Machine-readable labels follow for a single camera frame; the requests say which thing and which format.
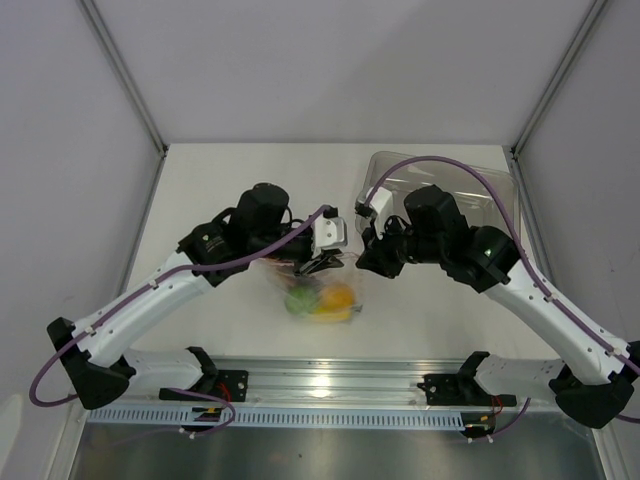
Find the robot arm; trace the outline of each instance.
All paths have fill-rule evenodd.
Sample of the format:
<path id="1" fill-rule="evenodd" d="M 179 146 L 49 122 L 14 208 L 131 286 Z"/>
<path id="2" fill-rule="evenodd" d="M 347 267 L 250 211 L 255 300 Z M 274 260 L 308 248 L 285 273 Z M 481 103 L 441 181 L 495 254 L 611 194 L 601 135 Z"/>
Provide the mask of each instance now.
<path id="1" fill-rule="evenodd" d="M 430 405 L 491 405 L 491 396 L 515 394 L 556 402 L 570 417 L 601 428 L 619 414 L 633 393 L 637 375 L 621 357 L 640 365 L 640 344 L 607 332 L 555 288 L 534 266 L 525 264 L 501 230 L 469 227 L 453 196 L 437 186 L 409 194 L 404 206 L 409 222 L 391 214 L 390 192 L 379 189 L 369 206 L 356 212 L 370 220 L 363 232 L 362 269 L 395 278 L 406 263 L 435 263 L 455 281 L 484 293 L 521 318 L 561 357 L 552 361 L 503 359 L 488 352 L 472 354 L 455 375 L 425 375 L 420 385 Z M 533 269 L 551 292 L 532 280 Z M 605 351 L 556 305 L 610 344 Z"/>
<path id="2" fill-rule="evenodd" d="M 159 394 L 161 399 L 175 395 L 169 388 L 218 393 L 219 372 L 201 348 L 155 353 L 129 347 L 169 313 L 247 270 L 249 263 L 219 271 L 206 266 L 247 257 L 289 234 L 292 219 L 282 222 L 288 202 L 289 196 L 280 187 L 256 185 L 241 196 L 236 208 L 198 225 L 139 285 L 92 315 L 73 323 L 58 318 L 48 326 L 56 350 L 82 335 L 61 361 L 85 408 L 102 407 L 125 391 Z M 311 273 L 340 266 L 334 255 L 344 245 L 345 222 L 337 209 L 329 208 L 270 257 L 290 260 L 299 272 Z M 108 323 L 94 330 L 92 326 L 107 314 Z"/>

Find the black joint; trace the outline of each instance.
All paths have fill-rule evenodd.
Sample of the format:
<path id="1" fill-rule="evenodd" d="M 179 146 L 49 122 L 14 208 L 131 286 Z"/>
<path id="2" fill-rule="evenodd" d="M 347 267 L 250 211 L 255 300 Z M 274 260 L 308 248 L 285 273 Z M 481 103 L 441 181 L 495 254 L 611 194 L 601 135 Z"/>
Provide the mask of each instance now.
<path id="1" fill-rule="evenodd" d="M 58 318 L 47 327 L 47 333 L 56 350 L 60 350 L 73 337 L 74 325 L 65 318 Z M 136 370 L 129 366 L 124 357 L 109 368 L 89 362 L 90 355 L 81 352 L 77 345 L 71 347 L 60 362 L 82 403 L 87 410 L 104 407 L 116 400 L 129 388 L 129 379 Z"/>
<path id="2" fill-rule="evenodd" d="M 211 357 L 207 355 L 207 352 L 204 351 L 201 347 L 189 347 L 187 351 L 191 352 L 198 362 L 200 362 L 200 367 L 202 369 L 202 373 L 205 375 L 213 376 L 216 378 L 218 376 L 218 367 L 213 363 Z"/>
<path id="3" fill-rule="evenodd" d="M 356 215 L 371 218 L 374 214 L 375 210 L 373 208 L 365 206 L 364 203 L 356 203 Z"/>
<path id="4" fill-rule="evenodd" d="M 336 218 L 338 216 L 338 209 L 336 207 L 329 207 L 322 212 L 324 218 Z"/>

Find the metal frame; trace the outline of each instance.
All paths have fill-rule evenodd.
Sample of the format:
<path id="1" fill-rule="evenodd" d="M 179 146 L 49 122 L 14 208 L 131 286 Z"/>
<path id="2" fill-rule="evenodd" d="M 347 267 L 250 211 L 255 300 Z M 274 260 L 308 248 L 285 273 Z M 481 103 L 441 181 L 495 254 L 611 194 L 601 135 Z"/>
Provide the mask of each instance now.
<path id="1" fill-rule="evenodd" d="M 553 75 L 551 76 L 547 86 L 545 87 L 540 99 L 536 103 L 531 115 L 527 119 L 524 127 L 520 131 L 517 140 L 513 145 L 513 157 L 518 160 L 522 149 L 527 144 L 531 135 L 535 131 L 536 126 L 540 123 L 544 114 L 548 111 L 549 107 L 555 100 L 558 92 L 564 85 L 565 81 L 569 77 L 573 67 L 578 60 L 580 54 L 586 48 L 588 40 L 591 38 L 595 30 L 597 29 L 600 21 L 604 17 L 607 7 L 612 2 L 610 0 L 595 0 L 589 11 L 582 19 L 578 30 L 573 36 L 573 39 L 569 43 L 569 46 L 565 50 L 560 62 L 558 63 Z"/>
<path id="2" fill-rule="evenodd" d="M 149 138 L 158 150 L 158 153 L 163 155 L 166 152 L 167 146 L 162 140 L 160 131 L 158 130 L 153 117 L 149 113 L 147 104 L 142 98 L 140 90 L 131 76 L 126 63 L 113 40 L 113 36 L 109 32 L 107 24 L 104 22 L 104 19 L 100 14 L 100 10 L 98 10 L 98 6 L 94 0 L 76 1 L 80 10 L 84 14 L 89 27 L 94 33 L 98 44 L 102 48 L 102 53 L 104 54 L 107 62 L 109 62 L 109 65 L 111 66 L 114 75 L 122 85 L 124 93 L 129 99 L 133 110 L 138 115 L 140 122 L 145 128 L 147 135 L 149 135 Z"/>

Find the black mount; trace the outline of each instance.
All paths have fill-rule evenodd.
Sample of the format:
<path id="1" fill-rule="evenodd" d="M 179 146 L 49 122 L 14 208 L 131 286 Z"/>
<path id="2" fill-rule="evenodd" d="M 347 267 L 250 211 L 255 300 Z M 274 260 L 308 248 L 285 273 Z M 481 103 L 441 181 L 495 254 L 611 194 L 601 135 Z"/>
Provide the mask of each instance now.
<path id="1" fill-rule="evenodd" d="M 188 391 L 226 399 L 229 402 L 244 402 L 249 387 L 249 372 L 246 370 L 218 370 L 211 357 L 200 347 L 187 348 L 202 367 L 202 377 Z M 160 400 L 202 402 L 203 399 L 161 388 Z"/>
<path id="2" fill-rule="evenodd" d="M 629 360 L 640 366 L 640 341 L 631 342 Z M 634 392 L 632 383 L 638 375 L 628 366 L 609 376 L 610 383 L 583 385 L 565 366 L 557 378 L 549 382 L 560 409 L 575 421 L 590 428 L 602 428 L 622 413 Z"/>
<path id="3" fill-rule="evenodd" d="M 73 340 L 71 332 L 74 328 L 73 323 L 62 317 L 49 324 L 47 333 L 56 351 Z M 82 406 L 87 410 L 94 410 L 122 395 L 129 388 L 129 379 L 135 375 L 136 370 L 124 357 L 109 368 L 90 363 L 89 357 L 87 352 L 81 352 L 74 345 L 60 357 L 60 362 L 67 371 Z"/>
<path id="4" fill-rule="evenodd" d="M 358 268 L 395 278 L 406 263 L 437 263 L 478 293 L 509 282 L 507 273 L 520 255 L 507 234 L 490 226 L 469 227 L 453 196 L 435 185 L 411 192 L 404 206 L 410 223 L 394 215 L 381 239 L 373 222 L 362 233 L 365 250 Z"/>
<path id="5" fill-rule="evenodd" d="M 458 373 L 429 373 L 422 378 L 418 388 L 425 392 L 427 405 L 446 407 L 491 407 L 492 395 L 486 393 L 475 381 L 478 366 L 489 356 L 488 352 L 473 352 L 462 364 Z M 517 405 L 514 395 L 499 395 L 505 407 Z"/>

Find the white table surface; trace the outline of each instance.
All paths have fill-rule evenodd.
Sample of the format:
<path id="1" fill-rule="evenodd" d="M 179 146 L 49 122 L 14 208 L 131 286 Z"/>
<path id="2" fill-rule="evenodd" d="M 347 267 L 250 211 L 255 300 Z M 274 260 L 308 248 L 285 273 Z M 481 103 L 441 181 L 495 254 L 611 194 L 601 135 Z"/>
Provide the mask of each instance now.
<path id="1" fill-rule="evenodd" d="M 323 203 L 337 206 L 351 227 L 348 250 L 358 251 L 354 199 L 369 159 L 382 150 L 445 155 L 507 170 L 498 146 L 174 144 L 130 284 L 162 263 L 196 225 L 235 206 L 241 193 L 258 182 L 283 187 L 296 217 L 306 217 Z M 363 276 L 360 315 L 344 324 L 314 324 L 289 316 L 275 287 L 252 267 L 182 306 L 134 347 L 168 350 L 196 345 L 214 356 L 304 358 L 461 359 L 474 350 L 517 358 L 556 356 L 518 318 L 454 283 L 436 265 L 407 265 L 395 280 L 369 272 Z"/>

